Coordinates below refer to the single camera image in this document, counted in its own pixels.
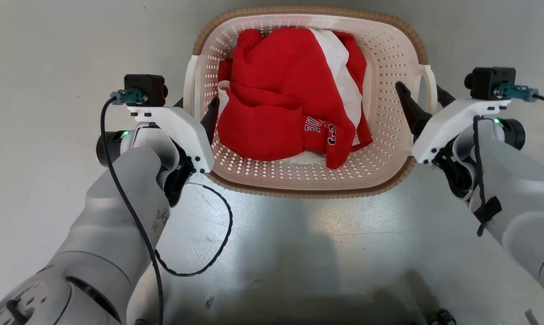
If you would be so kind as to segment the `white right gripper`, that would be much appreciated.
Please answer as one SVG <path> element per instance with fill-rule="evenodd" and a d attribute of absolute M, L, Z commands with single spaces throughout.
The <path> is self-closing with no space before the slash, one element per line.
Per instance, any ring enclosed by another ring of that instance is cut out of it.
<path fill-rule="evenodd" d="M 507 107 L 511 103 L 510 99 L 496 101 L 455 99 L 437 84 L 437 101 L 443 109 L 431 115 L 411 97 L 410 90 L 403 82 L 396 82 L 394 88 L 399 96 L 410 132 L 413 136 L 418 136 L 411 152 L 420 164 L 430 163 L 436 157 L 433 149 L 444 148 L 473 124 L 475 116 L 497 115 L 500 107 Z"/>

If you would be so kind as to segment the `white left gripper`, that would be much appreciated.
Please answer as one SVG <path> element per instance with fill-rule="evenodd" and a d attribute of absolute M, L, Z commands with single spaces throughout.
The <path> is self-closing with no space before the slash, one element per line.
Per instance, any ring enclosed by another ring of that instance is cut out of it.
<path fill-rule="evenodd" d="M 215 163 L 212 144 L 220 109 L 220 99 L 214 97 L 210 101 L 201 123 L 183 108 L 184 98 L 180 98 L 173 107 L 128 107 L 130 113 L 136 114 L 134 116 L 136 121 L 155 123 L 169 138 L 175 141 L 188 156 L 191 156 L 194 168 L 198 172 L 204 170 L 204 173 L 209 173 Z"/>

